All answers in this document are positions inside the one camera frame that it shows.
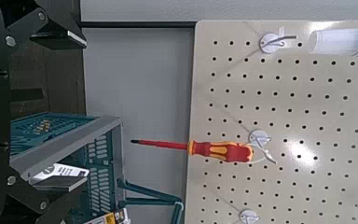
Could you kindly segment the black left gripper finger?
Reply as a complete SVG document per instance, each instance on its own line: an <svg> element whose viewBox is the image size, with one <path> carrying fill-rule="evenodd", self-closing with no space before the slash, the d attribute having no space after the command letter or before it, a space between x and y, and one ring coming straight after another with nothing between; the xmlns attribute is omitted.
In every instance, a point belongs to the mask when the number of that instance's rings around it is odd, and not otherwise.
<svg viewBox="0 0 358 224"><path fill-rule="evenodd" d="M33 41L48 49L85 49L88 45L70 0L7 0L7 30L17 43Z"/></svg>
<svg viewBox="0 0 358 224"><path fill-rule="evenodd" d="M85 176L54 175L31 185L13 168L7 179L7 224L60 224L82 192Z"/></svg>

